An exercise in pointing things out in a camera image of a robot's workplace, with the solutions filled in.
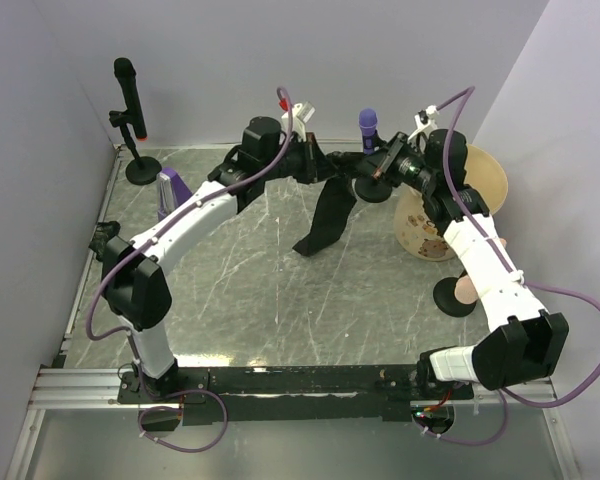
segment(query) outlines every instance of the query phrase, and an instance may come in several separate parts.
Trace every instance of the purple microphone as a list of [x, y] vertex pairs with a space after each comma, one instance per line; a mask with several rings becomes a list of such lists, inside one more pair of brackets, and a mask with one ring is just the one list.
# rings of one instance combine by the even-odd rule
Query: purple microphone
[[362, 110], [358, 116], [358, 125], [360, 125], [360, 131], [362, 132], [362, 151], [367, 155], [373, 153], [377, 146], [376, 139], [378, 137], [376, 111], [373, 108]]

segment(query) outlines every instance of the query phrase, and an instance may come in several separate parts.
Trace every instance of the white wall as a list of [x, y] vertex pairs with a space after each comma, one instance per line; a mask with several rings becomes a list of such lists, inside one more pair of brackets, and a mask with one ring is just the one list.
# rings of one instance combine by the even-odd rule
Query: white wall
[[[358, 113], [385, 135], [470, 84], [472, 137], [546, 0], [34, 0], [103, 121], [122, 97], [113, 60], [138, 71], [148, 142], [238, 141], [279, 115], [275, 87], [318, 108], [320, 138], [359, 138]], [[120, 141], [117, 132], [109, 135]]]
[[0, 0], [0, 478], [57, 352], [113, 148], [30, 0]]
[[[476, 138], [503, 163], [499, 229], [526, 276], [600, 299], [600, 0], [551, 0]], [[571, 332], [564, 395], [600, 360], [600, 316], [544, 296]], [[584, 478], [600, 479], [600, 380], [562, 409]]]

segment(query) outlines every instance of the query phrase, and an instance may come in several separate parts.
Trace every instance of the black mounting plate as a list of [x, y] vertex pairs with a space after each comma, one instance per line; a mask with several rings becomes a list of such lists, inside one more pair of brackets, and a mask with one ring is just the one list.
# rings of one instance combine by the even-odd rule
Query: black mounting plate
[[[301, 367], [180, 368], [180, 390], [200, 385], [219, 395], [231, 421], [374, 418], [411, 421], [412, 401], [440, 400], [448, 391], [421, 389], [415, 365], [352, 365]], [[473, 388], [453, 390], [452, 400], [470, 400]], [[140, 391], [133, 372], [122, 376], [120, 404], [180, 403], [179, 398], [153, 400]], [[188, 395], [183, 425], [222, 421], [215, 400]]]

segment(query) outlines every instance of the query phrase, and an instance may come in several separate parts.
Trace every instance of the microphone stand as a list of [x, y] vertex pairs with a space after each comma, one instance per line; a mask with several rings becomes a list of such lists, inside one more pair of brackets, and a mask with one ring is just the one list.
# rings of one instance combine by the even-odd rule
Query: microphone stand
[[111, 126], [120, 129], [124, 144], [131, 151], [131, 155], [133, 155], [133, 160], [129, 162], [125, 170], [127, 180], [133, 185], [149, 185], [155, 181], [162, 170], [162, 165], [153, 157], [141, 157], [138, 154], [136, 144], [129, 131], [129, 123], [132, 123], [131, 120], [132, 118], [127, 112], [109, 112]]

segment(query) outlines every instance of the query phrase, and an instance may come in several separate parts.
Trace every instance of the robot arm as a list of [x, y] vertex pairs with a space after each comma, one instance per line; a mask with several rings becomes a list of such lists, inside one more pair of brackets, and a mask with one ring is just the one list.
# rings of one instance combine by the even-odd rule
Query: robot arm
[[[310, 104], [294, 106], [307, 120]], [[178, 365], [167, 340], [163, 319], [171, 306], [166, 276], [182, 256], [218, 228], [239, 214], [264, 193], [266, 181], [293, 177], [299, 183], [326, 180], [314, 214], [311, 231], [294, 247], [310, 256], [340, 237], [356, 202], [352, 190], [367, 201], [389, 198], [393, 188], [407, 184], [422, 193], [425, 212], [438, 232], [458, 254], [484, 305], [491, 333], [475, 346], [447, 347], [421, 354], [417, 381], [423, 389], [449, 388], [448, 382], [480, 382], [488, 389], [502, 388], [551, 375], [555, 369], [568, 326], [561, 314], [549, 314], [522, 282], [522, 273], [509, 273], [502, 262], [455, 204], [441, 176], [442, 143], [446, 130], [434, 130], [434, 113], [418, 117], [416, 133], [401, 132], [374, 153], [334, 152], [324, 155], [315, 136], [298, 123], [302, 131], [294, 139], [285, 158], [270, 175], [233, 194], [224, 194], [184, 216], [144, 255], [129, 262], [107, 286], [104, 297], [133, 336], [136, 357], [141, 359], [147, 388], [158, 395], [177, 387]], [[280, 144], [280, 123], [272, 118], [254, 118], [243, 134], [241, 145], [208, 176], [200, 189], [178, 210], [148, 231], [127, 243], [116, 237], [107, 244], [103, 278], [126, 255], [133, 244], [145, 244], [154, 233], [181, 209], [200, 198], [233, 185], [259, 171], [275, 156]], [[426, 139], [422, 152], [414, 139]], [[464, 184], [466, 141], [454, 133], [450, 161], [451, 175], [463, 203], [486, 230], [498, 238], [493, 219], [480, 194]], [[499, 253], [513, 266], [504, 248]]]
[[[498, 239], [493, 217], [474, 218], [489, 238]], [[431, 369], [429, 379], [479, 382], [494, 390], [551, 375], [569, 329], [563, 315], [547, 312], [524, 286], [522, 271], [509, 273], [468, 219], [452, 221], [444, 239], [474, 283], [491, 333], [474, 346], [424, 354], [421, 362], [425, 370]], [[513, 267], [501, 243], [495, 245]]]

